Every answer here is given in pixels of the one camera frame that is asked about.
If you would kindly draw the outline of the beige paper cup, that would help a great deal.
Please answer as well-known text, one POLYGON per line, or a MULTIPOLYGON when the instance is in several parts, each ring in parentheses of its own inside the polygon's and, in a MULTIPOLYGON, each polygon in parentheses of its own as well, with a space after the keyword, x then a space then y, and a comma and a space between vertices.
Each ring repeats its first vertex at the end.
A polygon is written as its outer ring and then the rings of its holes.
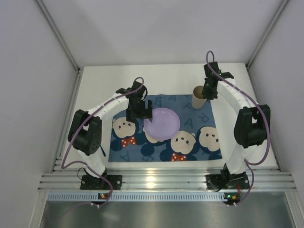
POLYGON ((206 99, 202 96, 203 88, 204 86, 198 85, 193 89, 191 105, 194 109, 202 108, 206 102, 206 99))

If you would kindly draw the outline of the lilac plastic plate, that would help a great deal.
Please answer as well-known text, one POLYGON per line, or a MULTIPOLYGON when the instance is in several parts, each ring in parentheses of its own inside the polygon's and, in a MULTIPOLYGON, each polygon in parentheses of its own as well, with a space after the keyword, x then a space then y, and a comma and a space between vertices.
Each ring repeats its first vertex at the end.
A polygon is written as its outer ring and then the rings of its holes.
POLYGON ((152 110, 152 123, 147 119, 143 122, 144 132, 158 141, 165 141, 174 137, 180 130, 179 116, 169 108, 152 110))

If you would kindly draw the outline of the blue bear print placemat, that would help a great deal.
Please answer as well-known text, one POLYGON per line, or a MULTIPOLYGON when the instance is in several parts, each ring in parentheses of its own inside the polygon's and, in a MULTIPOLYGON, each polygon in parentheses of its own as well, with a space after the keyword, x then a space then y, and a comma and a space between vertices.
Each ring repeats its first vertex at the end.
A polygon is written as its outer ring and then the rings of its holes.
POLYGON ((109 162, 188 162, 222 159, 211 103, 194 109, 191 95, 149 95, 152 121, 113 117, 109 162))

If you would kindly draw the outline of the blue plastic spoon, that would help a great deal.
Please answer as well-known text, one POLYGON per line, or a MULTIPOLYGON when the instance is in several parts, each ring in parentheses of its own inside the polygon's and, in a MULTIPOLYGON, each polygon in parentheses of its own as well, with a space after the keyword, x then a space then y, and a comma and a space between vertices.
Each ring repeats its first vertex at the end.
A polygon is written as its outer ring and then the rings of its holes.
POLYGON ((103 156, 106 157, 106 153, 105 153, 105 151, 104 151, 104 149, 103 149, 103 147, 101 145, 100 145, 100 148, 101 148, 103 156))

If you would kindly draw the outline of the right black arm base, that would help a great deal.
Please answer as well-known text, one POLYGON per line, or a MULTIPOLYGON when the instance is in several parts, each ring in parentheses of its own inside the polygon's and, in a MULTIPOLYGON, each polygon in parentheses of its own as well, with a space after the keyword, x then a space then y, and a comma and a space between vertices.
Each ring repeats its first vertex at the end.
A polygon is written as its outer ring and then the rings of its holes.
POLYGON ((229 189, 237 190, 238 187, 247 190, 250 187, 248 176, 245 173, 226 177, 221 174, 209 174, 206 175, 206 184, 208 190, 215 192, 229 189))

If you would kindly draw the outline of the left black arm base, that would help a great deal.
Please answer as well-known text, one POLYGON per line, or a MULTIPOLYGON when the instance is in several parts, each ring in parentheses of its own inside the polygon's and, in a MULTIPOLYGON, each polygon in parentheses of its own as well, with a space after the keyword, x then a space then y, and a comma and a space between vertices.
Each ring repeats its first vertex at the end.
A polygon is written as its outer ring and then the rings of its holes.
MULTIPOLYGON (((107 175, 106 179, 111 183, 113 190, 120 190, 122 186, 122 175, 107 175)), ((110 185, 103 179, 91 175, 83 175, 81 179, 81 190, 110 190, 110 185)))

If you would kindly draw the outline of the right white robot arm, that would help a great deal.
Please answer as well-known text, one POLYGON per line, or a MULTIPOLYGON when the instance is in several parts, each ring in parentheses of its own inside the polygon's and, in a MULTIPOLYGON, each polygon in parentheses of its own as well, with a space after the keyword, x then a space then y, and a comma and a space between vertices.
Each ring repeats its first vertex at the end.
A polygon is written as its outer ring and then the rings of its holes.
POLYGON ((234 127, 236 146, 221 170, 225 181, 241 179, 246 174, 246 162, 258 146, 270 136, 270 107, 259 105, 237 88, 233 75, 222 72, 217 62, 204 66, 205 84, 203 98, 217 99, 221 95, 237 114, 234 127))

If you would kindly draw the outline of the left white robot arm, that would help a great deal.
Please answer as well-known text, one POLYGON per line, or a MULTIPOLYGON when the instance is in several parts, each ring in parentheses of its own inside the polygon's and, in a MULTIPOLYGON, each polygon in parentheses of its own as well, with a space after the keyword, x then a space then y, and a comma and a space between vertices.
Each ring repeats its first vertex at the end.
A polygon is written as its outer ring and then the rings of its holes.
POLYGON ((135 124, 137 119, 152 120, 152 101, 145 106, 147 88, 144 79, 137 77, 127 89, 118 89, 108 100, 87 111, 75 112, 67 140, 69 145, 61 163, 61 168, 80 163, 89 175, 105 179, 106 167, 97 150, 102 143, 102 123, 112 120, 115 115, 125 111, 126 124, 135 124))

